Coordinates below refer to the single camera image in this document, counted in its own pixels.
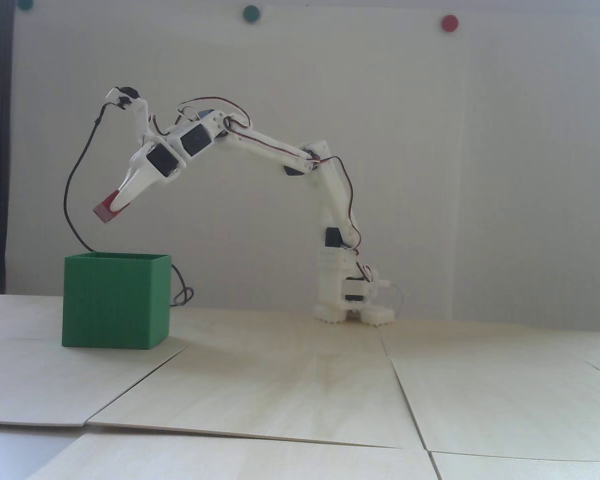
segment green open box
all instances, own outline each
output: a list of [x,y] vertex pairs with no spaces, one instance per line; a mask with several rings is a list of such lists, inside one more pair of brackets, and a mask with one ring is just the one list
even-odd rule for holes
[[150,349],[169,335],[172,258],[90,253],[64,259],[62,345]]

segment robotic arm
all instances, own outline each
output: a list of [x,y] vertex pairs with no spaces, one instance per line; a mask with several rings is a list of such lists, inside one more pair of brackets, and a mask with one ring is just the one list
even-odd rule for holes
[[[351,212],[353,188],[339,157],[332,156],[325,141],[310,142],[296,148],[254,130],[248,114],[238,105],[220,97],[194,98],[181,103],[180,116],[165,132],[151,130],[146,100],[129,88],[114,88],[106,100],[131,110],[135,115],[135,132],[142,147],[131,157],[124,181],[111,195],[94,208],[108,222],[133,199],[154,183],[170,183],[192,160],[213,144],[224,144],[250,151],[284,166],[289,176],[312,176],[320,192],[323,246],[318,253],[318,304],[314,316],[329,323],[344,322],[348,312],[360,313],[371,325],[393,322],[393,310],[371,305],[378,286],[390,282],[378,279],[377,270],[360,262],[360,231]],[[189,104],[199,100],[219,100],[238,109],[236,112],[205,110],[194,116],[185,114]],[[343,169],[348,185],[343,183],[335,162]]]

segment white backdrop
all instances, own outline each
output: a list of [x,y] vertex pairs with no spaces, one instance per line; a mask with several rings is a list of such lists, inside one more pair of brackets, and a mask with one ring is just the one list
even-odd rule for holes
[[[229,4],[70,3],[16,18],[10,293],[62,293],[81,251],[65,179],[103,96],[130,85],[162,125],[216,95],[271,137],[327,140],[403,316],[600,329],[600,18],[460,12],[444,34],[434,10],[268,6],[246,25]],[[92,208],[136,148],[111,110],[69,197],[92,247],[172,254],[197,306],[312,308],[306,178],[210,151],[103,225]]]

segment wooden table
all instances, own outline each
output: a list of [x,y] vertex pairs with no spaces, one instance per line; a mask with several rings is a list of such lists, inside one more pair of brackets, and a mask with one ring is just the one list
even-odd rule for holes
[[137,351],[61,327],[61,298],[0,295],[0,480],[600,480],[600,333],[185,307]]

